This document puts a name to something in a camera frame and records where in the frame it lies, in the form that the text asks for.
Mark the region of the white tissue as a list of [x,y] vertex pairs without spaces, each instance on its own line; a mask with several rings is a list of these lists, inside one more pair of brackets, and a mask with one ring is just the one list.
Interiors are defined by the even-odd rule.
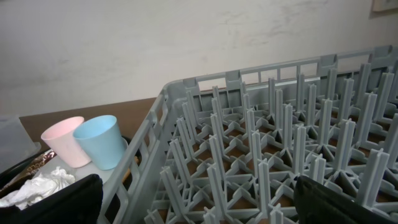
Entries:
[[37,177],[27,180],[19,190],[1,198],[1,208],[16,206],[19,210],[26,209],[75,182],[74,175],[57,167],[49,174],[40,173]]

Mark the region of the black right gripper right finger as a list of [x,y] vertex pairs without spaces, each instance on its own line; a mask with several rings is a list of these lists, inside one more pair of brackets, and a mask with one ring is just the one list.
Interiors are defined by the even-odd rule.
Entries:
[[394,223],[304,175],[297,177],[294,206],[300,224]]

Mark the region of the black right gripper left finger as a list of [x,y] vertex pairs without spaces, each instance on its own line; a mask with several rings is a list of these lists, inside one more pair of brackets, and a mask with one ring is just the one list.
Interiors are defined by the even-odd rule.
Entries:
[[91,174],[23,209],[1,209],[1,224],[96,223],[103,201],[103,181]]

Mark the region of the brown snack wrapper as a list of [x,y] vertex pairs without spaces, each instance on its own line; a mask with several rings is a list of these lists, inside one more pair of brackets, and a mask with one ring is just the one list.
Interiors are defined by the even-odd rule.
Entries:
[[32,179],[39,169],[56,155],[51,149],[45,152],[38,152],[35,157],[32,156],[15,165],[11,170],[3,172],[1,174],[1,198],[15,190],[19,190],[27,180]]

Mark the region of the blue plastic cup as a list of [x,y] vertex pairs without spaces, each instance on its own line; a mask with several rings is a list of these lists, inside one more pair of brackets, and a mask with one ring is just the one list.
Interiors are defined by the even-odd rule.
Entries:
[[115,168],[126,150],[118,120],[113,115],[85,121],[74,130],[73,137],[100,170]]

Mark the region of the pink plastic cup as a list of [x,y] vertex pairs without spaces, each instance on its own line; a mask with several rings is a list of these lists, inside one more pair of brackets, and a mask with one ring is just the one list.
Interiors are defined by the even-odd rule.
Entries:
[[91,162],[90,157],[73,137],[73,132],[84,121],[82,116],[67,118],[41,134],[41,139],[72,168],[83,167]]

